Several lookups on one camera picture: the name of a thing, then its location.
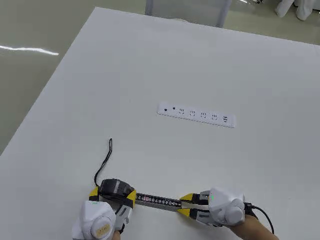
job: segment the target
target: gray floor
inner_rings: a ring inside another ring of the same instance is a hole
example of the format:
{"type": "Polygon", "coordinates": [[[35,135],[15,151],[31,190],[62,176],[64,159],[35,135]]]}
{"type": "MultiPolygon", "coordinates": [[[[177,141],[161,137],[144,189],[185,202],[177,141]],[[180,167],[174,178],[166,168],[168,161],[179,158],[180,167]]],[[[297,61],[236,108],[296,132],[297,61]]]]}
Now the gray floor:
{"type": "MultiPolygon", "coordinates": [[[[278,2],[265,0],[264,4],[251,4],[233,0],[224,27],[320,45],[319,12],[314,11],[302,22],[292,7],[284,18],[279,18],[274,12],[278,2]]],[[[145,4],[146,0],[1,1],[0,153],[94,7],[144,14],[145,4]],[[37,49],[15,50],[21,47],[37,49]],[[38,49],[49,52],[38,52],[38,49]]]]}

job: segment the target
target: white object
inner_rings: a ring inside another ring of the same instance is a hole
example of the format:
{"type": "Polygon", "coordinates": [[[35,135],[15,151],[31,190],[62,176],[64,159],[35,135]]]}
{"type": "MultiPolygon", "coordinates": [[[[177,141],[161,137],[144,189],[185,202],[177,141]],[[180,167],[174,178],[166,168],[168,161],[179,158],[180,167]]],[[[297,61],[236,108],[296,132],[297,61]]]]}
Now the white object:
{"type": "MultiPolygon", "coordinates": [[[[275,9],[276,14],[280,18],[284,17],[294,1],[295,0],[282,0],[275,9]]],[[[302,21],[306,20],[311,14],[315,2],[316,0],[299,0],[296,16],[302,21]]]]}
{"type": "MultiPolygon", "coordinates": [[[[294,0],[295,6],[299,6],[300,3],[301,3],[301,0],[294,0]]],[[[320,10],[320,0],[315,0],[315,2],[313,4],[313,9],[320,10]]]]}
{"type": "MultiPolygon", "coordinates": [[[[70,240],[112,137],[98,182],[239,189],[279,239],[318,240],[319,62],[317,45],[96,8],[0,156],[1,238],[70,240]],[[237,127],[160,117],[163,99],[219,103],[237,127]]],[[[132,219],[123,240],[238,240],[150,207],[132,219]]]]}
{"type": "Polygon", "coordinates": [[[110,240],[115,232],[116,214],[107,202],[85,201],[72,227],[73,240],[110,240]]]}
{"type": "Polygon", "coordinates": [[[208,206],[214,221],[221,225],[235,226],[245,221],[245,196],[241,192],[213,187],[208,206]]]}
{"type": "Polygon", "coordinates": [[[118,210],[115,221],[115,230],[123,230],[123,227],[126,228],[127,224],[130,222],[132,215],[132,208],[126,205],[122,205],[118,210]]]}
{"type": "Polygon", "coordinates": [[[170,104],[167,102],[159,103],[157,113],[165,116],[230,128],[234,128],[236,125],[236,118],[234,115],[220,113],[217,111],[200,110],[195,107],[170,104]]]}

